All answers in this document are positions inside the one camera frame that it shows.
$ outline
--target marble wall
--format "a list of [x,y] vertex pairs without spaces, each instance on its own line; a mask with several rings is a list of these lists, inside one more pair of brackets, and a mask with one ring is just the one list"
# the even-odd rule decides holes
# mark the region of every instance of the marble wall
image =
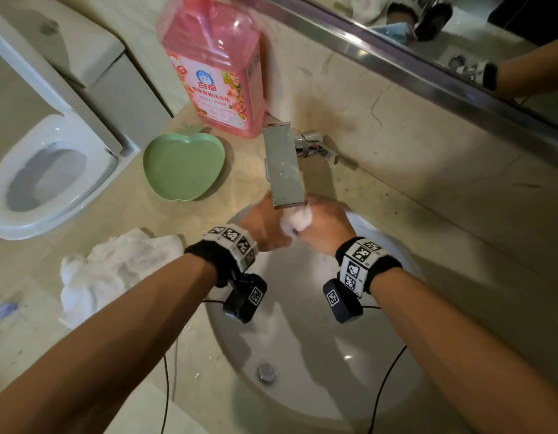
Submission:
[[[123,39],[171,111],[187,102],[154,34],[166,0],[62,1]],[[558,282],[557,169],[251,13],[265,36],[273,116],[329,135],[333,147],[357,166]]]

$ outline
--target sink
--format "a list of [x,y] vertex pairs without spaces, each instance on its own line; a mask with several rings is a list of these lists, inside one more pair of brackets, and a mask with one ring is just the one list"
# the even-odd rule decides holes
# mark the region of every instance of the sink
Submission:
[[[230,220],[238,222],[248,208]],[[355,213],[347,214],[356,233],[387,248],[403,267],[423,278],[409,251]],[[206,304],[220,346],[239,376],[273,402],[311,424],[335,428],[369,423],[377,391],[404,342],[384,313],[365,309],[359,319],[339,324],[322,287],[335,277],[333,257],[294,240],[289,248],[260,253],[249,272],[268,284],[253,320],[242,324],[217,303]],[[230,287],[213,288],[209,298],[224,300]],[[364,294],[363,305],[376,306]],[[271,365],[276,379],[262,382],[258,367]],[[423,373],[409,350],[395,365],[380,397],[377,414],[400,409]]]

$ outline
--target pink bottle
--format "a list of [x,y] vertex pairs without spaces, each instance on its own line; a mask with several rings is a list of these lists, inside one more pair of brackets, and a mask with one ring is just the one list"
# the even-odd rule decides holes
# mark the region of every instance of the pink bottle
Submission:
[[170,0],[156,30],[203,123],[259,135],[265,102],[253,19],[213,0]]

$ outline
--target drain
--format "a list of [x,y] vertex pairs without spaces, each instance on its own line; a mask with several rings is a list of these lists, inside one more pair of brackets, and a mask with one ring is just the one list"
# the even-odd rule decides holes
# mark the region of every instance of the drain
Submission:
[[257,378],[265,385],[271,385],[277,379],[277,373],[270,364],[264,362],[257,367]]

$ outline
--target faucet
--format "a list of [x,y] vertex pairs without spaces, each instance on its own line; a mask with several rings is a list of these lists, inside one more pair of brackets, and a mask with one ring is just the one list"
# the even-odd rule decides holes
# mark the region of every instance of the faucet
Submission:
[[265,172],[271,184],[275,208],[296,207],[305,203],[303,183],[297,158],[321,155],[337,164],[339,155],[323,144],[318,131],[294,133],[291,123],[280,122],[263,128],[265,140]]

